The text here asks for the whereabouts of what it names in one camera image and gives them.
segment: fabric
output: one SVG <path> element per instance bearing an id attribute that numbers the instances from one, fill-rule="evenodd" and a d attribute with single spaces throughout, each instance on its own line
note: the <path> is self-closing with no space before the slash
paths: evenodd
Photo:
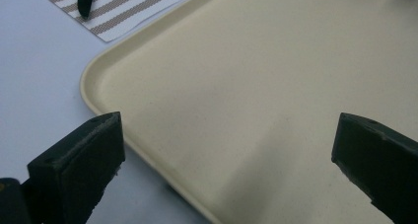
<path id="1" fill-rule="evenodd" d="M 83 20 L 77 0 L 49 0 L 104 41 L 118 38 L 143 21 L 184 0 L 93 0 Z"/>

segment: plastic tray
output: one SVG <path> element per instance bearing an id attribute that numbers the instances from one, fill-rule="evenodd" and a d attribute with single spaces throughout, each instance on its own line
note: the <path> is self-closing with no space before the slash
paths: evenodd
<path id="1" fill-rule="evenodd" d="M 330 161 L 341 112 L 418 138 L 418 24 L 390 6 L 191 0 L 96 57 L 81 93 L 214 223 L 391 223 Z"/>

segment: table surface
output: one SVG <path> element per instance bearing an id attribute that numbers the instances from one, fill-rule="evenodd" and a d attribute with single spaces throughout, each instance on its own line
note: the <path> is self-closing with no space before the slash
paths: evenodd
<path id="1" fill-rule="evenodd" d="M 106 43 L 47 0 L 0 0 L 0 172 L 21 183 L 27 163 L 95 116 L 79 80 Z M 88 223 L 206 223 L 125 146 L 126 161 Z"/>

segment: striped cloth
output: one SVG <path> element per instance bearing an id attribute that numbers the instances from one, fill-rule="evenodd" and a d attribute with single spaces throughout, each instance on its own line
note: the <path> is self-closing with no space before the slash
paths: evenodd
<path id="1" fill-rule="evenodd" d="M 96 36 L 104 41 L 111 41 L 184 0 L 93 0 L 87 21 L 78 12 L 77 0 L 50 1 Z"/>

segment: black rubber pad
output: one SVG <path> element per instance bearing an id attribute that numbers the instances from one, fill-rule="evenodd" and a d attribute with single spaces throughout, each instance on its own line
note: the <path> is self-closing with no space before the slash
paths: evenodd
<path id="1" fill-rule="evenodd" d="M 82 124 L 28 164 L 46 224 L 84 224 L 125 160 L 119 112 Z"/>
<path id="2" fill-rule="evenodd" d="M 418 143 L 374 120 L 342 113 L 332 162 L 394 223 L 418 223 Z"/>
<path id="3" fill-rule="evenodd" d="M 31 219 L 21 191 L 12 178 L 0 179 L 0 224 L 28 224 Z"/>

